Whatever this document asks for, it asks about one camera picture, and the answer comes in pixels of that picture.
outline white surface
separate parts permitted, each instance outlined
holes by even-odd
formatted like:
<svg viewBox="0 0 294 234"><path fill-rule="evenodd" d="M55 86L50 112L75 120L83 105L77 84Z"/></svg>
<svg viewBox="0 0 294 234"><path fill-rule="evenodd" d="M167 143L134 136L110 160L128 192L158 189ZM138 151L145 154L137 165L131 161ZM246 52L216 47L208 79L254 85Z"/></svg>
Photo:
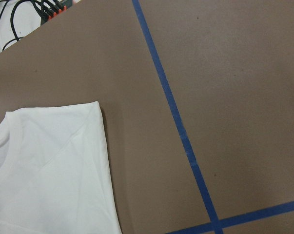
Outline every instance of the white surface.
<svg viewBox="0 0 294 234"><path fill-rule="evenodd" d="M11 31L10 16L16 2L18 2L18 0L10 0L0 20L0 52L8 41L15 38ZM0 2L0 12L4 5L4 2ZM35 11L32 3L24 2L17 8L14 23L18 37L24 37L40 26L40 17ZM11 42L6 48L14 43L16 43L16 41Z"/></svg>
<svg viewBox="0 0 294 234"><path fill-rule="evenodd" d="M0 233L121 233L98 102L7 112L0 157Z"/></svg>

